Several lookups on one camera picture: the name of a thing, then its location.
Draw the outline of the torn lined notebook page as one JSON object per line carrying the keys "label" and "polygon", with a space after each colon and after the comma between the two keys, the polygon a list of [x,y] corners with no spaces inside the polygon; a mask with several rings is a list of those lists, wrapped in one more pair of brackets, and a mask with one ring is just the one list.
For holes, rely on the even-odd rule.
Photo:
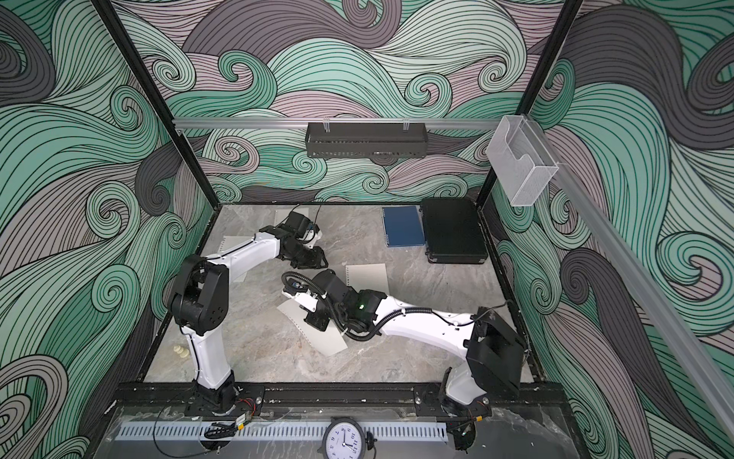
{"label": "torn lined notebook page", "polygon": [[253,236],[225,236],[218,250],[218,254],[225,260],[229,269],[229,282],[241,283],[245,280],[248,270],[252,268]]}

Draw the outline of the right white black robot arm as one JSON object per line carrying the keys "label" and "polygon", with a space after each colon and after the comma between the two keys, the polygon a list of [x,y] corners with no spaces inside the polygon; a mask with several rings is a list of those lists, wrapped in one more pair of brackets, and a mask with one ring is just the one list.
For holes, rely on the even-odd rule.
{"label": "right white black robot arm", "polygon": [[396,336],[462,358],[462,365],[449,368],[443,377],[446,405],[469,407],[484,398],[520,395],[526,344],[495,307],[454,314],[350,286],[317,292],[301,285],[292,298],[307,312],[306,322],[320,331],[332,323],[355,342]]}

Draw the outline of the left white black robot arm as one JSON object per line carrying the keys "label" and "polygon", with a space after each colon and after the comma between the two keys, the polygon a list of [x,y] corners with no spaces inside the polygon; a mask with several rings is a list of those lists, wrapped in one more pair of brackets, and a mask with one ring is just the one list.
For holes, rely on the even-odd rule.
{"label": "left white black robot arm", "polygon": [[194,394],[215,415],[235,408],[235,376],[227,361],[222,325],[229,311],[229,284],[273,259],[294,269],[326,268],[318,225],[286,224],[260,229],[249,240],[211,256],[189,256],[174,281],[167,309],[187,339],[194,364]]}

